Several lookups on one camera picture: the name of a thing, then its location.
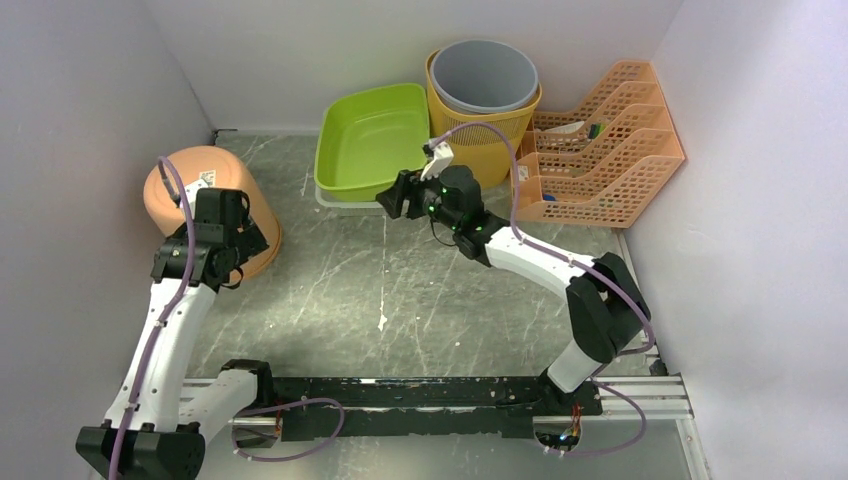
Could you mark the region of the large orange plastic bucket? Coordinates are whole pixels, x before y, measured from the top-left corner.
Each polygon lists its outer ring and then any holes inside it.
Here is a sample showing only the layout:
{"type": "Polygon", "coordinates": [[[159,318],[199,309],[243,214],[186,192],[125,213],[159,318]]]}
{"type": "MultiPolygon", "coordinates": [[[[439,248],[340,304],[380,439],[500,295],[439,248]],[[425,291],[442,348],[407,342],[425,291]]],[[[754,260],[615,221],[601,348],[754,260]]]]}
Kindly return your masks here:
{"type": "MultiPolygon", "coordinates": [[[[195,146],[168,156],[177,169],[190,206],[200,205],[202,191],[213,188],[240,190],[249,200],[249,217],[263,234],[268,248],[251,257],[242,271],[251,279],[266,270],[276,259],[283,241],[283,230],[266,195],[246,164],[235,154],[216,146],[195,146]]],[[[182,208],[171,198],[178,191],[177,182],[169,171],[160,173],[154,168],[143,185],[144,206],[165,236],[176,232],[185,222],[182,208]]]]}

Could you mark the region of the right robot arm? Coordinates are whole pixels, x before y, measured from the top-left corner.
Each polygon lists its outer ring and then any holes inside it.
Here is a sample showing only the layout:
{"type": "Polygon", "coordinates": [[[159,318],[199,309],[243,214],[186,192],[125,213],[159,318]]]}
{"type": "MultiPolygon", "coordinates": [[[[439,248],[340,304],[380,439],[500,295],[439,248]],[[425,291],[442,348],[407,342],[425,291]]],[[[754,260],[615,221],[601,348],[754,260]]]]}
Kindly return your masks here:
{"type": "Polygon", "coordinates": [[[621,256],[581,256],[523,233],[485,207],[467,167],[450,166],[434,178],[402,170],[376,200],[392,219],[426,217],[445,226],[468,259],[515,273],[565,301],[573,339],[544,370],[539,389],[550,413],[565,413],[577,389],[648,330],[650,310],[621,256]]]}

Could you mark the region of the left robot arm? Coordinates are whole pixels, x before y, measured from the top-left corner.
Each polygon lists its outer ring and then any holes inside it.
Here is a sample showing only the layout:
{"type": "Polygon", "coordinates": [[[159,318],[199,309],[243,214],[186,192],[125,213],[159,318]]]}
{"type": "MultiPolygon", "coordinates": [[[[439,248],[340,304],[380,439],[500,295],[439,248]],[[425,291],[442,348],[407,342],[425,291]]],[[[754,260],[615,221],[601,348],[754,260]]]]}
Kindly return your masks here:
{"type": "Polygon", "coordinates": [[[206,446],[237,413],[273,409],[268,363],[228,361],[192,396],[185,375],[200,328],[221,289],[234,289],[268,248],[241,190],[201,188],[183,223],[154,256],[147,318],[131,366],[98,426],[80,430],[77,453],[105,479],[194,479],[206,446]]]}

